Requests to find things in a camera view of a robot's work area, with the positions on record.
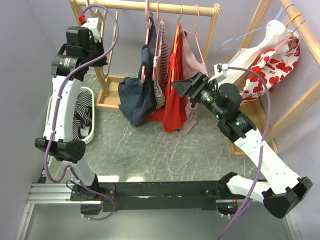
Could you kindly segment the black white striped tank top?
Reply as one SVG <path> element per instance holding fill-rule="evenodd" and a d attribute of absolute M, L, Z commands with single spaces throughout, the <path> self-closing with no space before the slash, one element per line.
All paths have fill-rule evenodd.
<path fill-rule="evenodd" d="M 93 123 L 92 100 L 92 94 L 87 90 L 82 90 L 77 95 L 72 121 L 74 140 L 83 140 L 91 133 Z"/>

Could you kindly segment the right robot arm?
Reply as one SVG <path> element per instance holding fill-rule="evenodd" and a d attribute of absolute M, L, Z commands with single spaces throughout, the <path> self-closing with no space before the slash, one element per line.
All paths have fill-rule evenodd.
<path fill-rule="evenodd" d="M 220 132 L 260 167 L 265 177 L 264 182 L 254 183 L 236 173 L 228 173 L 220 179 L 219 193 L 222 198 L 250 196 L 263 203 L 269 213 L 278 219 L 282 219 L 304 199 L 313 185 L 312 181 L 292 171 L 262 141 L 259 129 L 240 110 L 242 97 L 235 85 L 223 83 L 214 89 L 201 72 L 190 79 L 174 81 L 171 85 L 180 97 L 189 97 L 190 101 L 203 104 L 215 115 Z"/>

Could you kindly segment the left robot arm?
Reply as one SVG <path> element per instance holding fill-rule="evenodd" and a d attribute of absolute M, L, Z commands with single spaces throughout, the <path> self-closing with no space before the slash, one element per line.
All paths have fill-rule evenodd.
<path fill-rule="evenodd" d="M 97 27 L 71 26 L 66 30 L 66 43 L 51 62 L 52 99 L 49 119 L 42 137 L 34 145 L 48 156 L 62 162 L 84 185 L 82 195 L 88 201 L 100 195 L 98 180 L 88 163 L 83 160 L 86 145 L 73 137 L 73 119 L 77 96 L 84 76 L 93 60 L 104 53 L 100 31 Z"/>

